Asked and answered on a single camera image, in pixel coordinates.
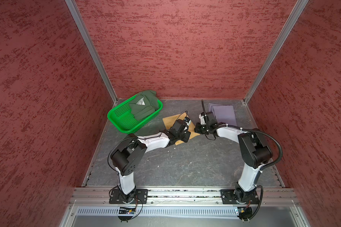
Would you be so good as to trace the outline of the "yellow skirt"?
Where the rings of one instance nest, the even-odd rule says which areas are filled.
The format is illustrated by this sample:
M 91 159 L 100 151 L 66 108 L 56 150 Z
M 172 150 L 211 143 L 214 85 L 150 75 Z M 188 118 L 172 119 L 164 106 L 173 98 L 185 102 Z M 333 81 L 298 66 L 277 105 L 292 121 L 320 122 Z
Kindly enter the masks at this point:
M 190 126 L 187 128 L 187 125 L 183 120 L 186 116 L 188 117 L 186 113 L 182 113 L 179 115 L 174 115 L 174 116 L 166 117 L 163 119 L 166 130 L 162 131 L 162 133 L 165 133 L 165 135 L 167 135 L 170 139 L 167 145 L 168 147 L 172 145 L 178 145 L 178 144 L 184 143 L 182 141 L 179 141 L 180 132 L 183 132 L 183 131 L 191 132 L 191 136 L 189 140 L 193 139 L 196 136 L 199 136 L 198 133 L 194 132 L 195 125 L 192 121 L 191 121 Z

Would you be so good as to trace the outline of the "lavender skirt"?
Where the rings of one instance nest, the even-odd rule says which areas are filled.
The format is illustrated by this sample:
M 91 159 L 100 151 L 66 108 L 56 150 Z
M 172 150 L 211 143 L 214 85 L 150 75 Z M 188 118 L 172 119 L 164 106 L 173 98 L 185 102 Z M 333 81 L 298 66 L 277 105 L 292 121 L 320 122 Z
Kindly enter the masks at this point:
M 218 123 L 237 125 L 234 106 L 209 104 L 209 111 L 212 112 Z

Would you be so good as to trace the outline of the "dark green skirt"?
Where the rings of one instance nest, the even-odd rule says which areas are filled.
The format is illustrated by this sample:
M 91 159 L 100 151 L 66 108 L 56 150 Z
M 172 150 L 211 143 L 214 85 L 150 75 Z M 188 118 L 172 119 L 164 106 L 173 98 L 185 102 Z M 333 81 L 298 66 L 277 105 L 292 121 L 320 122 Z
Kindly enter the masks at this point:
M 139 92 L 136 97 L 129 102 L 131 114 L 137 121 L 147 118 L 159 109 L 156 91 L 146 90 Z

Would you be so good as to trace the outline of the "green plastic basket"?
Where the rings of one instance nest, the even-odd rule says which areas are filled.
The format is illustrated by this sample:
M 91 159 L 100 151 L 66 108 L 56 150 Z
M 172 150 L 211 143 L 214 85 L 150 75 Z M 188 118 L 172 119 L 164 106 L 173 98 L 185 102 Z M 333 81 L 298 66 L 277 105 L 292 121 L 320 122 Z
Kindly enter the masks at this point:
M 158 110 L 149 115 L 148 117 L 138 121 L 135 119 L 134 115 L 131 114 L 131 108 L 129 103 L 136 98 L 137 95 L 132 96 L 121 104 L 117 105 L 108 112 L 108 119 L 111 123 L 122 133 L 131 134 L 138 131 L 153 118 L 155 118 L 159 112 L 163 109 L 163 103 L 161 100 L 158 101 Z

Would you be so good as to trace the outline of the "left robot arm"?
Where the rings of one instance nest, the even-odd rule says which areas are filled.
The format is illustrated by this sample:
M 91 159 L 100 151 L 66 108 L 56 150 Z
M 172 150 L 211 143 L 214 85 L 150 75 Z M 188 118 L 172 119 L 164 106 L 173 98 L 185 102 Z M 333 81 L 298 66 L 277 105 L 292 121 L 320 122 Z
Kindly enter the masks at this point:
M 177 119 L 168 130 L 145 137 L 131 133 L 117 143 L 107 158 L 108 165 L 116 171 L 118 177 L 117 192 L 110 193 L 110 201 L 118 198 L 124 204 L 137 202 L 134 172 L 144 154 L 170 147 L 178 141 L 187 143 L 191 135 L 188 131 L 190 124 L 188 117 Z

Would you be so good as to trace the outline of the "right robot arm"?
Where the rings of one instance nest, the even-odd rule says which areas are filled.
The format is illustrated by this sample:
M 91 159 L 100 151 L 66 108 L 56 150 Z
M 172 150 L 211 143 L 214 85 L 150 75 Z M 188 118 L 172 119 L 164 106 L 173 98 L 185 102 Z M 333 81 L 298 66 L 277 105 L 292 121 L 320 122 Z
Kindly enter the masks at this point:
M 264 167 L 272 156 L 264 135 L 256 130 L 246 131 L 234 125 L 217 122 L 212 112 L 202 112 L 195 132 L 206 136 L 213 135 L 237 142 L 244 161 L 242 175 L 235 185 L 234 199 L 245 204 L 256 193 L 257 182 Z

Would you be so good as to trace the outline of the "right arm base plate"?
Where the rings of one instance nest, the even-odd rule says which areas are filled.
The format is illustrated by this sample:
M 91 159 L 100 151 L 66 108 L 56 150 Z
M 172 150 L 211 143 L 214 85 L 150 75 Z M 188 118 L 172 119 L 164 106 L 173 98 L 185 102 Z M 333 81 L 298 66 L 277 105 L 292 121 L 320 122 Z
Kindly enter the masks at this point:
M 237 189 L 222 189 L 220 190 L 223 204 L 246 204 L 251 205 L 259 203 L 259 197 L 256 189 L 245 192 L 241 188 Z

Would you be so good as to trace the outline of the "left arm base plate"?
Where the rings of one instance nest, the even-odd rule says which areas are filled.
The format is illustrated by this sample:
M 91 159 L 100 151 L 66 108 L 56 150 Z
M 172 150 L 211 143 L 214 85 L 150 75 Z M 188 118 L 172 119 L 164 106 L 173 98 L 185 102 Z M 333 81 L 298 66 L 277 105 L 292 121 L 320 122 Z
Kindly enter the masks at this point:
M 109 192 L 109 204 L 146 204 L 147 198 L 147 189 L 134 189 L 128 195 L 125 195 L 118 188 L 112 189 Z

